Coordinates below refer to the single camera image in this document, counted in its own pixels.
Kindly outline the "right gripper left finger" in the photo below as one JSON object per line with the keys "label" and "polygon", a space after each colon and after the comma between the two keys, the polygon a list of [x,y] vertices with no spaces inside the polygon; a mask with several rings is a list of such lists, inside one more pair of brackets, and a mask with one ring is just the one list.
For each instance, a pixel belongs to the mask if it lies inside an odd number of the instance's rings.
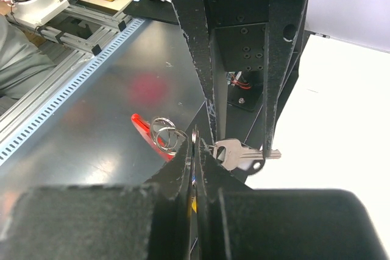
{"label": "right gripper left finger", "polygon": [[188,259],[191,142],[138,186],[25,192],[2,234],[2,259]]}

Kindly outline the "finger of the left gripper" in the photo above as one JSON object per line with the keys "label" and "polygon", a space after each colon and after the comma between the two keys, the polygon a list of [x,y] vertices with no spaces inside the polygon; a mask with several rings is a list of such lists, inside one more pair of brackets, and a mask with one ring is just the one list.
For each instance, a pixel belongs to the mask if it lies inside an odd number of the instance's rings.
{"label": "finger of the left gripper", "polygon": [[263,157],[270,158],[278,99],[299,35],[307,0],[269,0],[263,84]]}
{"label": "finger of the left gripper", "polygon": [[222,140],[227,124],[227,81],[208,0],[171,1],[204,92],[211,138]]}

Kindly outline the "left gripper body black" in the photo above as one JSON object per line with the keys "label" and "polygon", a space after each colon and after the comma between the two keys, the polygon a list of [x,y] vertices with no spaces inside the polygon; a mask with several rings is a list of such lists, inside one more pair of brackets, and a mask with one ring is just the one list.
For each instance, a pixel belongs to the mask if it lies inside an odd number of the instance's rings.
{"label": "left gripper body black", "polygon": [[211,62],[225,71],[261,71],[269,0],[204,0]]}

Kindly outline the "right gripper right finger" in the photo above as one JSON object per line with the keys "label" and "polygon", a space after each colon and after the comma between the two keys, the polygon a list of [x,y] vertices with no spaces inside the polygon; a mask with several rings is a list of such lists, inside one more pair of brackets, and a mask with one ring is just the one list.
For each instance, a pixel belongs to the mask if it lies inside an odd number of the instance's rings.
{"label": "right gripper right finger", "polygon": [[201,259],[386,259],[358,197],[342,189],[251,189],[196,143]]}

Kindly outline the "yellow key tag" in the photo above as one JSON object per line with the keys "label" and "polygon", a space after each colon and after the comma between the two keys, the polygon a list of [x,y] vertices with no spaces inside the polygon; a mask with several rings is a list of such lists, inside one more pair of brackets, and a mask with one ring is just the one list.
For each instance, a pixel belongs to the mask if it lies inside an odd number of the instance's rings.
{"label": "yellow key tag", "polygon": [[196,198],[195,197],[192,197],[191,198],[191,207],[192,207],[192,210],[197,213],[197,201],[196,201]]}

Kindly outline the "silver metal key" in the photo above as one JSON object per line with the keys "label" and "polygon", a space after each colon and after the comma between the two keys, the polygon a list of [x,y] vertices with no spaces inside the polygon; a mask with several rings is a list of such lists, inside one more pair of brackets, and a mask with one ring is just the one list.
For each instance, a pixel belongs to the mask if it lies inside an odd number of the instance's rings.
{"label": "silver metal key", "polygon": [[238,139],[224,139],[211,146],[215,159],[220,160],[222,166],[231,171],[237,167],[248,170],[249,163],[264,160],[263,151],[245,146]]}

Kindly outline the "metal key holder red handle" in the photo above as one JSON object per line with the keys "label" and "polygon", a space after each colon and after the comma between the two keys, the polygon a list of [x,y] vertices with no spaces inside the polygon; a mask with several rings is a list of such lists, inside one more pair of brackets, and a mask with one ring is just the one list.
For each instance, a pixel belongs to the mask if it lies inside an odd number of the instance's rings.
{"label": "metal key holder red handle", "polygon": [[187,139],[186,133],[179,130],[168,118],[156,117],[148,122],[135,113],[131,116],[131,121],[138,133],[166,162],[176,156]]}

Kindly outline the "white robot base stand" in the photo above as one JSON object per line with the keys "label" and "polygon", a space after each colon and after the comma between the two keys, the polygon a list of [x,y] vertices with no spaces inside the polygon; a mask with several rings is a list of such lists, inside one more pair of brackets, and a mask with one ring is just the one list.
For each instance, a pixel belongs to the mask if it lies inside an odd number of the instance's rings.
{"label": "white robot base stand", "polygon": [[69,7],[68,0],[1,0],[10,6],[9,17],[17,24],[41,27]]}

